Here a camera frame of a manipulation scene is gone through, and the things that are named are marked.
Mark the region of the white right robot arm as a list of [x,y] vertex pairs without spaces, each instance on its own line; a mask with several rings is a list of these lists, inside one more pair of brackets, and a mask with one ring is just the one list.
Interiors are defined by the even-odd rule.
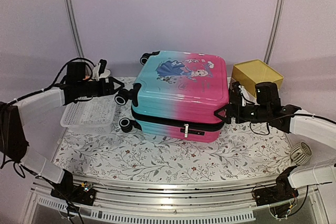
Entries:
[[[256,102],[246,100],[243,86],[238,81],[229,90],[229,103],[214,112],[225,123],[235,118],[236,123],[267,123],[284,133],[307,137],[335,149],[335,121],[303,110],[295,105],[281,105],[275,83],[255,85]],[[335,182],[335,159],[304,165],[296,153],[291,158],[293,166],[286,168],[276,178],[272,187],[253,189],[252,196],[258,206],[275,204],[298,197],[298,188]]]

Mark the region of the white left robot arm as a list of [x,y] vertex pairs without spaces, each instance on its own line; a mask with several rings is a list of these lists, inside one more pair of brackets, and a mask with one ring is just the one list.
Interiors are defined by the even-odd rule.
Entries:
[[111,96],[124,83],[106,71],[107,61],[97,64],[85,58],[67,61],[60,69],[66,74],[59,82],[57,73],[52,83],[42,89],[1,103],[1,167],[7,163],[19,165],[24,172],[46,181],[53,187],[56,196],[71,204],[73,199],[93,198],[95,191],[87,184],[81,188],[73,183],[71,172],[55,165],[38,153],[25,138],[24,125],[34,118],[53,109],[78,102],[88,102],[93,98]]

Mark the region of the pink and teal kids suitcase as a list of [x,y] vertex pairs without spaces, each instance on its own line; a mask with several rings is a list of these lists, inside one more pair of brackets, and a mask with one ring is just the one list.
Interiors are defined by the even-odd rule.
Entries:
[[216,55],[156,51],[140,58],[142,69],[132,88],[114,100],[131,103],[131,118],[121,130],[210,143],[225,125],[214,111],[229,103],[225,60]]

